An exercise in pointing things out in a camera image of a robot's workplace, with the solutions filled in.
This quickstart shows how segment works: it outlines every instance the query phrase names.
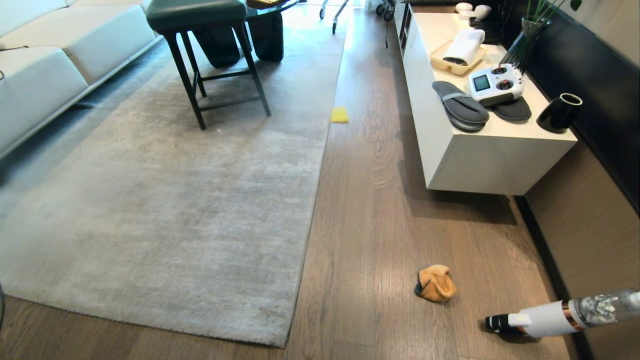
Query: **white sofa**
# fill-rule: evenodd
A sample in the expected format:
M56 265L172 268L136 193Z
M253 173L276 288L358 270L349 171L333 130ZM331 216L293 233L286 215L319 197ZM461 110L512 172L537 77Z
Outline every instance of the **white sofa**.
M0 0L0 158L159 39L150 2Z

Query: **bar stool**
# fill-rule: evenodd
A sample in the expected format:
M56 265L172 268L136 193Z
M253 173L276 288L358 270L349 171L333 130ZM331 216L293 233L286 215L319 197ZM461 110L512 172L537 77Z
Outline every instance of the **bar stool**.
M202 112L207 110L213 110L222 108L224 106L230 106L235 104L241 104L248 101L261 100L266 111L267 116L271 116L269 110L269 104L264 95L258 72L256 71L253 58L251 56L251 47L249 40L247 39L246 32L244 30L244 18L246 17L246 5L242 0L153 0L151 5L147 8L147 22L149 26L157 31L159 34L166 38L173 60L180 73L180 78L184 84L184 89L187 91L187 96L193 107L193 111L198 119L200 129L205 130L207 126L202 118ZM249 70L232 72L230 74L222 74L215 76L202 77L198 64L196 62L195 55L193 54L193 48L191 47L191 41L189 41L188 31L202 28L213 28L220 26L231 26L236 32L238 41L244 53L244 58L249 66ZM191 68L193 69L193 82L189 80L189 74L184 66L184 60L178 47L177 34L180 34L184 47L191 62ZM249 75L253 77L253 82L258 90L259 96L249 97L246 99L240 99L236 101L223 102L221 104L199 106L196 99L196 86L200 88L200 93L203 97L207 96L207 92L204 90L204 81L229 78L232 76Z

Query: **controller screen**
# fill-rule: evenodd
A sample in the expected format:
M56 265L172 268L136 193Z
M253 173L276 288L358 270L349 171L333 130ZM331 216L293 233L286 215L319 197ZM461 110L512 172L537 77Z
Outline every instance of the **controller screen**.
M486 90L491 87L491 85L489 85L489 78L486 77L486 75L474 78L474 85L476 87L476 91Z

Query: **gray rug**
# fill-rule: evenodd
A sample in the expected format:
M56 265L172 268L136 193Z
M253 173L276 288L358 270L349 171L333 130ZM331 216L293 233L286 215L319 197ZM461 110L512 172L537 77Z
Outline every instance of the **gray rug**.
M250 102L199 130L162 42L22 147L0 185L7 294L285 345L347 16L332 36L317 11L283 15L283 62L257 63L273 116ZM250 76L206 87L212 102L255 93Z

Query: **white sideboard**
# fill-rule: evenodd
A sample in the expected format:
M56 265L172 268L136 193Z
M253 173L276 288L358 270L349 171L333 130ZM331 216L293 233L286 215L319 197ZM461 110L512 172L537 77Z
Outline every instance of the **white sideboard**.
M490 112L477 133L453 127L432 83L448 81L468 92L469 73L498 64L506 50L482 45L487 55L462 76L434 69L429 53L467 28L468 22L451 13L413 13L406 6L396 5L396 30L427 188L524 195L577 142L576 137L571 131L549 133L537 125L548 101L528 77L523 97L531 108L529 121L514 124Z

